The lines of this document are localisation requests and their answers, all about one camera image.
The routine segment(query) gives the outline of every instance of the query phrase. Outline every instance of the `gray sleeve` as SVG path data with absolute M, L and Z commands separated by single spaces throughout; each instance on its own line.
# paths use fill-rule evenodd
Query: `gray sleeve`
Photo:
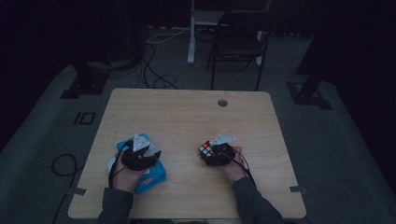
M 280 213 L 256 190 L 248 177 L 233 183 L 238 214 L 244 224 L 283 223 Z
M 102 213 L 98 224 L 124 224 L 131 212 L 134 195 L 119 189 L 105 188 L 102 201 Z

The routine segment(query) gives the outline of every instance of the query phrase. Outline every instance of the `person's left hand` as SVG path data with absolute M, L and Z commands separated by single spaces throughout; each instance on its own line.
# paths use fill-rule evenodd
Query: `person's left hand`
M 133 193 L 134 189 L 136 188 L 137 182 L 139 181 L 142 174 L 147 171 L 147 169 L 141 171 L 133 171 L 128 169 L 121 162 L 122 154 L 123 152 L 121 152 L 119 160 L 115 164 L 116 167 L 114 169 L 113 175 L 116 175 L 114 175 L 113 177 L 113 189 L 120 189 Z

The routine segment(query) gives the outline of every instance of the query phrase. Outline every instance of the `stand base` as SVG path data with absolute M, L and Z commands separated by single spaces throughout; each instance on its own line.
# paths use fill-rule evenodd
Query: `stand base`
M 88 80 L 79 74 L 76 75 L 69 90 L 62 93 L 61 99 L 77 99 L 81 94 L 100 95 L 106 85 L 109 73 L 91 71 Z
M 304 83 L 301 82 L 287 82 L 288 88 L 291 94 L 291 98 L 296 105 L 318 105 L 320 109 L 323 110 L 332 110 L 332 106 L 330 105 L 328 100 L 325 100 L 320 93 L 320 90 L 317 89 L 312 96 L 303 97 L 300 94 L 300 90 Z

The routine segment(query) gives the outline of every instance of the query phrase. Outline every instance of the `rubik's cube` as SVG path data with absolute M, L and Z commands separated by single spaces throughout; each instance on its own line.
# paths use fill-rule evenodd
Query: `rubik's cube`
M 215 154 L 213 146 L 210 146 L 210 141 L 206 141 L 198 148 L 198 156 L 204 160 L 206 157 L 211 157 Z

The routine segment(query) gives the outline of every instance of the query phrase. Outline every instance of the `black tape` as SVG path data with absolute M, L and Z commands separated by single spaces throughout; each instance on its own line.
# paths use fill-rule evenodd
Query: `black tape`
M 85 196 L 86 193 L 87 193 L 86 189 L 70 188 L 67 190 L 67 194 L 71 196 L 73 196 L 74 194 Z
M 83 113 L 81 120 L 79 121 L 78 124 L 93 124 L 93 120 L 95 119 L 96 112 L 92 113 Z
M 300 187 L 300 186 L 291 186 L 290 188 L 290 192 L 298 192 L 300 191 L 301 194 L 305 194 L 308 192 L 308 190 L 306 190 L 306 188 Z

